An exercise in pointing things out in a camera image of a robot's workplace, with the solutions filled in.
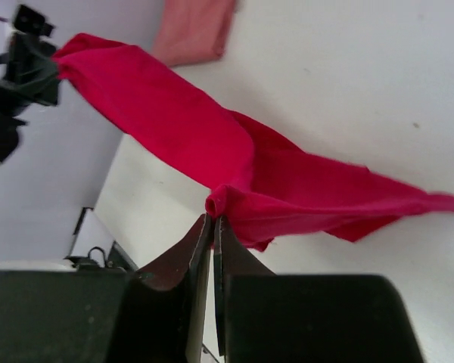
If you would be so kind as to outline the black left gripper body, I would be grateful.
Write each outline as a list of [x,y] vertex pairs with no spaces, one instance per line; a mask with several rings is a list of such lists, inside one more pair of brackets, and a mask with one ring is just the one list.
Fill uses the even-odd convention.
[[0,163],[6,161],[20,144],[19,128],[27,122],[19,119],[26,105],[10,89],[0,84]]

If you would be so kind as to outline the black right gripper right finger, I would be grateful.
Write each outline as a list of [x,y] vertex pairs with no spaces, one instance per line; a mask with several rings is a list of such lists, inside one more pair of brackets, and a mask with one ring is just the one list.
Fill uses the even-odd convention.
[[227,362],[421,362],[395,286],[381,275],[277,275],[216,220],[219,354]]

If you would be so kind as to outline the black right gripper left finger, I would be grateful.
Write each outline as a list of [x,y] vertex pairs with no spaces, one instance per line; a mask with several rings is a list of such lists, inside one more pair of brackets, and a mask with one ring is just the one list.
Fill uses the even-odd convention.
[[212,220],[137,271],[0,270],[0,362],[197,362]]

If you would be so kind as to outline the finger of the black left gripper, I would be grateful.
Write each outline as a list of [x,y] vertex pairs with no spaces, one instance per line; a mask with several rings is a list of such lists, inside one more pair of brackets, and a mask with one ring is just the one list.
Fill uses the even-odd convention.
[[57,65],[51,56],[57,47],[39,37],[25,33],[13,33],[7,48],[0,54],[0,67],[4,79],[40,79],[57,74]]
[[1,88],[19,104],[41,104],[57,106],[59,104],[58,72],[43,73],[41,76],[25,83],[6,80],[0,81]]

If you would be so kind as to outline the bright red t shirt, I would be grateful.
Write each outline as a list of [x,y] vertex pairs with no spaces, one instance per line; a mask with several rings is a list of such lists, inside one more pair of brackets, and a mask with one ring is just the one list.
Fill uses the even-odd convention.
[[80,33],[53,59],[101,115],[208,188],[207,213],[227,217],[246,247],[320,231],[356,242],[407,216],[454,213],[454,195],[309,154],[138,46]]

